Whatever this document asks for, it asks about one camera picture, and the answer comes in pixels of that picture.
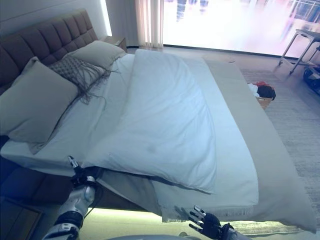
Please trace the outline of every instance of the upholstered headboard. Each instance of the upholstered headboard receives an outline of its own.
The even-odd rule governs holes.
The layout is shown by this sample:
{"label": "upholstered headboard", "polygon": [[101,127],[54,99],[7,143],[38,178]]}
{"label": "upholstered headboard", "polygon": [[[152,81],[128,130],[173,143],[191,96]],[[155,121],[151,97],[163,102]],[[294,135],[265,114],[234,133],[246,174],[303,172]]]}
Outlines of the upholstered headboard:
{"label": "upholstered headboard", "polygon": [[49,65],[97,40],[85,9],[60,15],[0,39],[0,95],[37,56]]}

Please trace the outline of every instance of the rug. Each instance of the rug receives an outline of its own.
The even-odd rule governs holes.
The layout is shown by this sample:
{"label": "rug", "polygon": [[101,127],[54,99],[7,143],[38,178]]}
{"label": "rug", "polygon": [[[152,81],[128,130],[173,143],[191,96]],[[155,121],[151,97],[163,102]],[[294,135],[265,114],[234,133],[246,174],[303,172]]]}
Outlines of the rug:
{"label": "rug", "polygon": [[[320,229],[320,117],[271,71],[241,70],[248,83],[265,81],[275,88],[276,98],[265,112],[277,130],[296,167],[316,214]],[[272,233],[293,233],[299,228],[271,223]],[[267,234],[251,225],[243,228],[247,234]]]}

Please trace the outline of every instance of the cushion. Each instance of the cushion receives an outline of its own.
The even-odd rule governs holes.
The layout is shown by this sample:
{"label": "cushion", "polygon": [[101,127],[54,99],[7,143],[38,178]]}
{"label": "cushion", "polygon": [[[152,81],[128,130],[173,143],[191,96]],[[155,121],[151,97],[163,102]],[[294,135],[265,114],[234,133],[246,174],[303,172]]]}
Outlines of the cushion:
{"label": "cushion", "polygon": [[31,58],[0,96],[0,134],[18,142],[46,142],[77,93],[73,83]]}
{"label": "cushion", "polygon": [[102,76],[108,76],[110,71],[106,71],[101,67],[92,65],[86,61],[75,58],[71,55],[64,57],[48,66],[51,70],[63,78],[69,80],[78,87],[79,97],[83,97],[85,103],[90,100],[90,89],[102,80]]}
{"label": "cushion", "polygon": [[125,54],[126,52],[122,48],[104,41],[93,41],[87,46],[70,53],[70,55],[75,58],[106,70],[110,70],[114,61],[123,57]]}

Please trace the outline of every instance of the wall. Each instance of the wall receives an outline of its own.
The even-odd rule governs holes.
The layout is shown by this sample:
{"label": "wall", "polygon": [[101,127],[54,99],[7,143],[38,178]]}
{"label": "wall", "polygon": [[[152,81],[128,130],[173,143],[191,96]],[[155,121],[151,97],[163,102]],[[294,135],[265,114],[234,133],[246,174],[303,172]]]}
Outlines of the wall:
{"label": "wall", "polygon": [[87,10],[98,38],[111,34],[104,0],[0,0],[0,37],[80,8]]}
{"label": "wall", "polygon": [[135,0],[106,0],[113,36],[125,37],[127,46],[138,46]]}

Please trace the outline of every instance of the white duvet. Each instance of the white duvet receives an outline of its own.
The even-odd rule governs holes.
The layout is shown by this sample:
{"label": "white duvet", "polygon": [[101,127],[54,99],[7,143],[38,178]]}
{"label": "white duvet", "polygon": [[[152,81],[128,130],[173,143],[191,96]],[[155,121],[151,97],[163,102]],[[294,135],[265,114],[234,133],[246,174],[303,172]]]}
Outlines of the white duvet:
{"label": "white duvet", "polygon": [[182,59],[136,51],[120,122],[88,156],[86,162],[95,166],[214,192],[213,122]]}

